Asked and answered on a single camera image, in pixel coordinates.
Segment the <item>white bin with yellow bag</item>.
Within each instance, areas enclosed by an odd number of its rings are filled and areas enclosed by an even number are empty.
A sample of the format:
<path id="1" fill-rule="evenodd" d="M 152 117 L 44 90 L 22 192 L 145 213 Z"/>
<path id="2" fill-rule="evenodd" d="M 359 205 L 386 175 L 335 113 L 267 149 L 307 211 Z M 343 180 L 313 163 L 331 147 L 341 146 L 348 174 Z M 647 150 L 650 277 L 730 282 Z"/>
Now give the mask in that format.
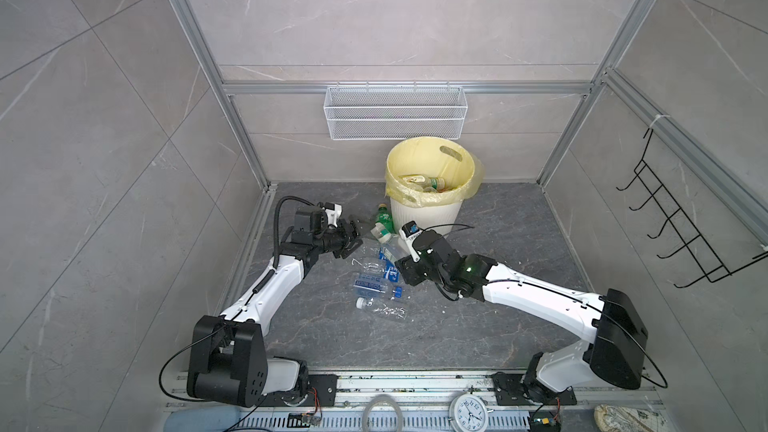
<path id="1" fill-rule="evenodd" d="M 447 234 L 458 227 L 464 201 L 479 190 L 485 168 L 474 154 L 440 137 L 415 137 L 396 144 L 386 159 L 385 194 L 394 227 L 414 222 Z"/>

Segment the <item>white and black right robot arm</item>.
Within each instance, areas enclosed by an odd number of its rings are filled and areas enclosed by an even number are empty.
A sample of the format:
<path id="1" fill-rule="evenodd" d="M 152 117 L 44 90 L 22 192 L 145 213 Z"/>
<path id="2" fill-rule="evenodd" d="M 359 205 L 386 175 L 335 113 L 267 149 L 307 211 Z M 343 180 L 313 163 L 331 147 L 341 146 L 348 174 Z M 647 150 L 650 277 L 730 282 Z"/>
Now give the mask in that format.
<path id="1" fill-rule="evenodd" d="M 570 387 L 594 381 L 637 390 L 645 381 L 648 330 L 630 297 L 561 287 L 522 274 L 480 254 L 463 255 L 435 228 L 410 222 L 399 231 L 407 253 L 395 263 L 406 283 L 434 283 L 452 301 L 475 299 L 531 314 L 574 334 L 576 342 L 535 354 L 520 386 L 525 396 L 552 401 Z"/>

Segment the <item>clear bottle blue cap bottom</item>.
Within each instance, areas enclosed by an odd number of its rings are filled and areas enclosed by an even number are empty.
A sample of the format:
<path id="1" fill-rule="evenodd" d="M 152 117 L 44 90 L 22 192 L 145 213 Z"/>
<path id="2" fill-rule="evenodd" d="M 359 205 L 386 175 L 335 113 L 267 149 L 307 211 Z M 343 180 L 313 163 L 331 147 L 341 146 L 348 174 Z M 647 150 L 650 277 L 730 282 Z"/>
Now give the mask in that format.
<path id="1" fill-rule="evenodd" d="M 352 286 L 358 296 L 363 298 L 382 298 L 386 300 L 400 300 L 403 298 L 402 287 L 381 275 L 359 273 L 354 279 Z"/>

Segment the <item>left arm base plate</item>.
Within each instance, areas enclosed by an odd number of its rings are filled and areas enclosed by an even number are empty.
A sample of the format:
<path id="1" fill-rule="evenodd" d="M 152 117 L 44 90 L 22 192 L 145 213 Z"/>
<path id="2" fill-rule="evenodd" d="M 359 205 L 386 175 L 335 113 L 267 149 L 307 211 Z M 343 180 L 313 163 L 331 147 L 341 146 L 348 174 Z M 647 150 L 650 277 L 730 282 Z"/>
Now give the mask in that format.
<path id="1" fill-rule="evenodd" d="M 299 400 L 288 392 L 275 392 L 265 396 L 261 407 L 315 407 L 315 399 L 323 409 L 333 407 L 337 395 L 339 376 L 335 374 L 310 374 L 308 391 Z"/>

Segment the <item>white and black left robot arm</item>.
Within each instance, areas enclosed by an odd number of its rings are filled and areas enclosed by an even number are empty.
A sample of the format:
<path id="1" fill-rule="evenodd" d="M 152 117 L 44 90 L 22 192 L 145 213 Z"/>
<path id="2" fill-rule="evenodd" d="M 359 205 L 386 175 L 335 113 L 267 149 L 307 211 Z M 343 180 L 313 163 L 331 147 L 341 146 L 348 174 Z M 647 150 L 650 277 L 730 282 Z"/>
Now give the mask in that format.
<path id="1" fill-rule="evenodd" d="M 289 406 L 310 393 L 306 363 L 270 358 L 264 338 L 289 293 L 323 254 L 349 257 L 362 244 L 358 226 L 341 205 L 285 196 L 275 205 L 273 250 L 253 285 L 220 314 L 194 326 L 186 393 L 181 401 L 256 408 L 276 397 Z"/>

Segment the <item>green bottle near bin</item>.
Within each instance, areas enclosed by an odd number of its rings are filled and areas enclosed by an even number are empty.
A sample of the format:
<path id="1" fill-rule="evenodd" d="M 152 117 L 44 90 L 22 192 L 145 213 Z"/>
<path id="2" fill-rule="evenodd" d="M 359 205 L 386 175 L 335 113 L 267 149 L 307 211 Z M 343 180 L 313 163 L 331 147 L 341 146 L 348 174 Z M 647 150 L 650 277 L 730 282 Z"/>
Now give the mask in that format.
<path id="1" fill-rule="evenodd" d="M 389 207 L 385 203 L 378 206 L 376 222 L 381 224 L 389 234 L 395 233 L 395 226 Z"/>

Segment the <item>crushed clear bottle white cap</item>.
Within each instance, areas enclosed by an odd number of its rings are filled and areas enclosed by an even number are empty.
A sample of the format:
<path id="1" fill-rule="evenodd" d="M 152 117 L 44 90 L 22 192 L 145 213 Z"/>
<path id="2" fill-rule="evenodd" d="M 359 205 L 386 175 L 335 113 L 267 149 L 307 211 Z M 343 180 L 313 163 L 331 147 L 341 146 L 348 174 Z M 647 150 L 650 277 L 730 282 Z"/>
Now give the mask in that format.
<path id="1" fill-rule="evenodd" d="M 359 297 L 355 307 L 386 320 L 404 322 L 407 319 L 407 310 L 400 303 L 378 297 Z"/>

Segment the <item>clear tube loop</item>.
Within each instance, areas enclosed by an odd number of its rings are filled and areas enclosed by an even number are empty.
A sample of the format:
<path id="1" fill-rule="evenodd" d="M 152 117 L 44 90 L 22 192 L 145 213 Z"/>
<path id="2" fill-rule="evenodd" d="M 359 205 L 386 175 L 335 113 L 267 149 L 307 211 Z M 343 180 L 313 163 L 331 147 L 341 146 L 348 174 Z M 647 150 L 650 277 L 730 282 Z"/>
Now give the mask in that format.
<path id="1" fill-rule="evenodd" d="M 393 430 L 403 432 L 405 416 L 401 406 L 390 395 L 379 394 L 373 397 L 365 406 L 361 417 L 361 430 Z"/>

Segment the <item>white analog clock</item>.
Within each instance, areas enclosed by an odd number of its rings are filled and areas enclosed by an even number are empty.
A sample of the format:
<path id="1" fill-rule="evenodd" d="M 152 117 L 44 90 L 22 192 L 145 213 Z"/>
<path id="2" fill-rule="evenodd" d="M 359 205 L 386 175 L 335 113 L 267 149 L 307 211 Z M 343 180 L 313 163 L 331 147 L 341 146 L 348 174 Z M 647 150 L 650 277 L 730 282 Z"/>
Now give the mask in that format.
<path id="1" fill-rule="evenodd" d="M 464 393 L 452 400 L 449 422 L 455 432 L 485 432 L 489 424 L 489 410 L 481 398 Z"/>

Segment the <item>clear bottle green label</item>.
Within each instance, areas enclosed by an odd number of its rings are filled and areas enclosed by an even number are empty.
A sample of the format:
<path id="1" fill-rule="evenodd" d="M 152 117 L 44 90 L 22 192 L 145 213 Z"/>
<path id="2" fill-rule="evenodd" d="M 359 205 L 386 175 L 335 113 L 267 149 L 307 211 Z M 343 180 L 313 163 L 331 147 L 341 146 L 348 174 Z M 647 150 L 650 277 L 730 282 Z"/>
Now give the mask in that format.
<path id="1" fill-rule="evenodd" d="M 430 177 L 419 174 L 401 176 L 405 184 L 414 190 L 429 193 L 439 193 L 446 189 L 446 182 L 441 177 Z"/>

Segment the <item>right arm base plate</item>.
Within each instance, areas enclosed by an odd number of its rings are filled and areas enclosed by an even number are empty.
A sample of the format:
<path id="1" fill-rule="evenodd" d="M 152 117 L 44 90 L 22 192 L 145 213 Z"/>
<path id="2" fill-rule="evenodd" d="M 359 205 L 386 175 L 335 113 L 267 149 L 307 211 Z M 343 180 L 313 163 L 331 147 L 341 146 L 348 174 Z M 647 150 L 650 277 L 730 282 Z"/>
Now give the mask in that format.
<path id="1" fill-rule="evenodd" d="M 490 375 L 490 379 L 496 402 L 500 406 L 577 404 L 572 388 L 555 393 L 534 380 L 526 379 L 523 373 L 496 372 Z"/>

